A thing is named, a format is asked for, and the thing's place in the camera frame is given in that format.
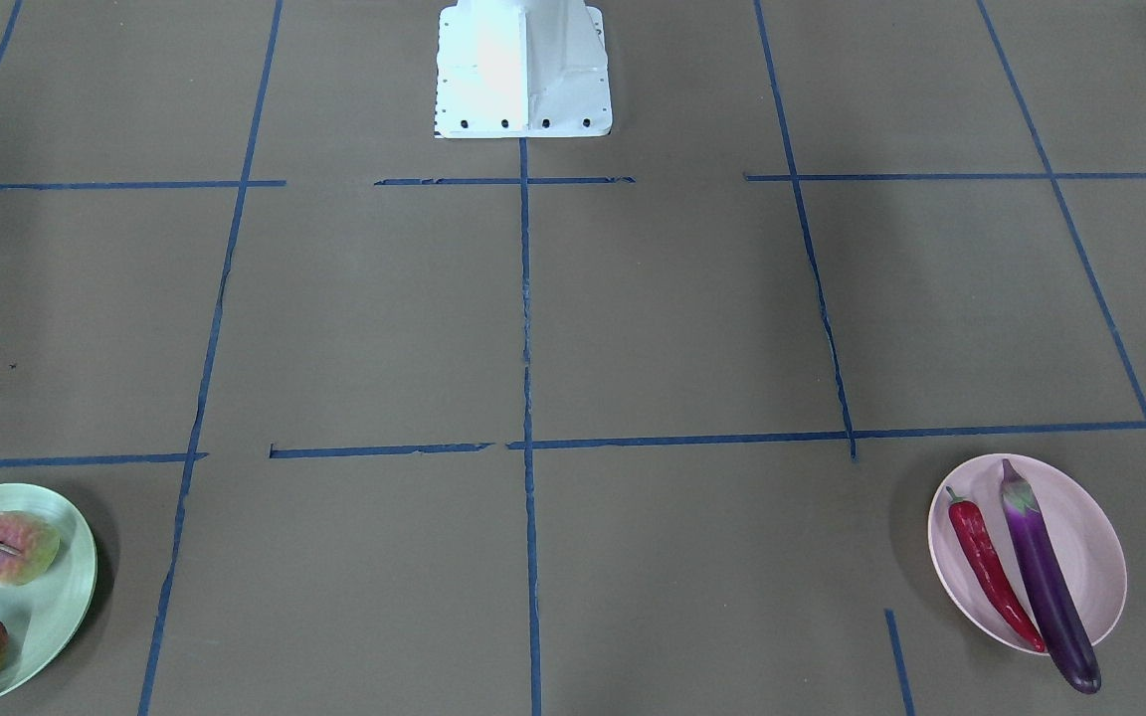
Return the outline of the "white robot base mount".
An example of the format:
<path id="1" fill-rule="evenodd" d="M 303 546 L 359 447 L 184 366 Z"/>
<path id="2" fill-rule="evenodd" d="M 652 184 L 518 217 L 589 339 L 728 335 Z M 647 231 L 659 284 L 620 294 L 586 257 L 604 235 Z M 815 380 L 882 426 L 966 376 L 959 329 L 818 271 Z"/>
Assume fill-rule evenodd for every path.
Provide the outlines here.
<path id="1" fill-rule="evenodd" d="M 613 128 L 596 6 L 458 1 L 437 27 L 435 137 L 601 137 Z"/>

